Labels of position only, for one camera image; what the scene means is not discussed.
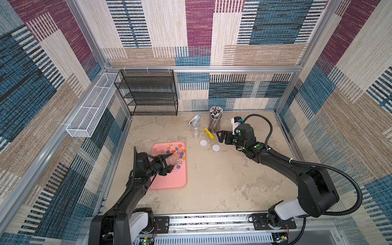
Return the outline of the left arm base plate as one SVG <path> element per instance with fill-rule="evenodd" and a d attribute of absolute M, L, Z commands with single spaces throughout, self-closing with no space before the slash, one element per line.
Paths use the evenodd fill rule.
<path fill-rule="evenodd" d="M 139 234 L 168 234 L 169 232 L 169 216 L 155 216 L 153 221 L 148 223 Z"/>

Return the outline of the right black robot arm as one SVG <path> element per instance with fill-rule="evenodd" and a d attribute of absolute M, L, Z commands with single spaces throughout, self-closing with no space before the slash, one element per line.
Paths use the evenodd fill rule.
<path fill-rule="evenodd" d="M 281 201 L 268 209 L 268 224 L 283 226 L 293 217 L 319 217 L 336 204 L 340 197 L 326 168 L 299 165 L 290 158 L 258 142 L 249 124 L 240 124 L 233 132 L 217 132 L 219 142 L 234 145 L 249 159 L 268 166 L 287 177 L 298 187 L 298 196 Z"/>

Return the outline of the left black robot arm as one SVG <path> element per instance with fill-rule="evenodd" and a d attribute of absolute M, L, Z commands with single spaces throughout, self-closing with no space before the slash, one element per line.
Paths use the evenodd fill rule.
<path fill-rule="evenodd" d="M 145 196 L 156 176 L 166 176 L 174 166 L 166 162 L 173 154 L 152 156 L 138 152 L 134 147 L 133 169 L 126 189 L 116 203 L 104 214 L 96 215 L 89 228 L 89 245 L 131 245 L 145 229 L 154 230 L 154 214 L 151 208 L 139 208 L 138 202 Z"/>

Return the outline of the white lid candy jar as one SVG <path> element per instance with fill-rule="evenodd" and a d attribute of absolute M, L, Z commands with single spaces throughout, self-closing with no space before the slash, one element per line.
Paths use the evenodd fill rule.
<path fill-rule="evenodd" d="M 173 153 L 169 158 L 168 158 L 168 165 L 176 166 L 177 168 L 180 168 L 180 165 L 182 164 L 179 156 L 175 153 Z"/>

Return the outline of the translucent white jar lid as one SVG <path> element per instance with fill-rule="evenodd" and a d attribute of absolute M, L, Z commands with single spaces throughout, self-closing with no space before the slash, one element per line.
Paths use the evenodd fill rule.
<path fill-rule="evenodd" d="M 208 145 L 208 142 L 206 140 L 201 140 L 200 141 L 200 146 L 201 147 L 206 147 Z"/>

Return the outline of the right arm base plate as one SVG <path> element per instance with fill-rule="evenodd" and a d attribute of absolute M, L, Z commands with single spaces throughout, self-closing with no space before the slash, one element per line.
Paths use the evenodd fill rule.
<path fill-rule="evenodd" d="M 283 221 L 278 216 L 269 213 L 253 213 L 248 217 L 248 222 L 253 224 L 255 230 L 290 230 L 297 228 L 293 218 Z"/>

